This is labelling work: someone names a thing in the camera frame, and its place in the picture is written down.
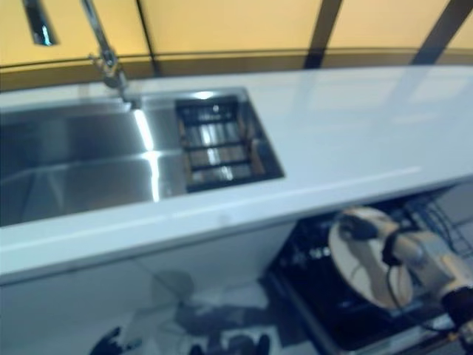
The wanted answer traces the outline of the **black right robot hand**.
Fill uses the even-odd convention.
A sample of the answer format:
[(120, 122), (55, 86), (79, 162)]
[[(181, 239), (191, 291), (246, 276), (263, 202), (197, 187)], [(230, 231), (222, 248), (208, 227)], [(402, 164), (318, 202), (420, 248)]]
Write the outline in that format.
[(356, 214), (342, 214), (338, 218), (338, 230), (342, 240), (365, 242), (384, 240), (387, 216), (361, 217)]

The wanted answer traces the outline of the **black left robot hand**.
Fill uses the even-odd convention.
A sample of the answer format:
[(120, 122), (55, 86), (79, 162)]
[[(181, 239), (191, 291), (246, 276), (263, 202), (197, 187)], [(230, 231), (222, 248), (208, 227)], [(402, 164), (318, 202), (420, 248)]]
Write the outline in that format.
[(121, 334), (121, 327), (115, 327), (107, 332), (101, 339), (93, 346), (89, 352), (90, 355), (121, 355), (129, 351), (138, 349), (143, 341), (142, 339), (133, 339), (125, 344), (118, 342), (118, 337)]

